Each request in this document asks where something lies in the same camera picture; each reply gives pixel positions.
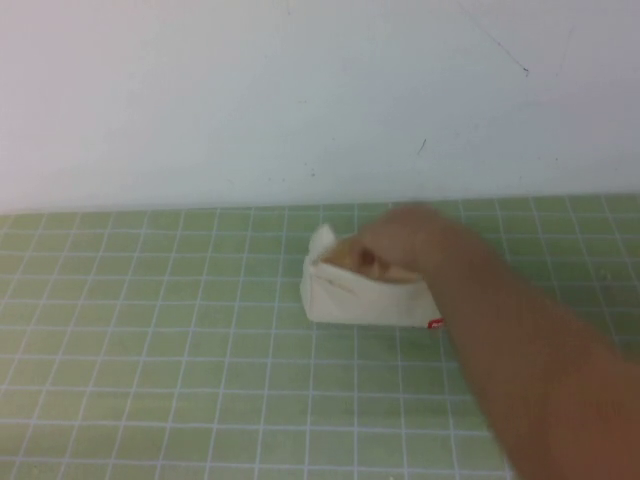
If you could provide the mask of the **bare right hand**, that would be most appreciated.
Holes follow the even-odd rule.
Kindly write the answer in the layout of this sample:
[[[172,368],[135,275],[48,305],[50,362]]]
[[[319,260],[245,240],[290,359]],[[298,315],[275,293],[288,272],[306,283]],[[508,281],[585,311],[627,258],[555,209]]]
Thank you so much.
[[[394,208],[321,256],[322,263],[366,278],[406,283],[450,266],[475,237],[426,205]]]

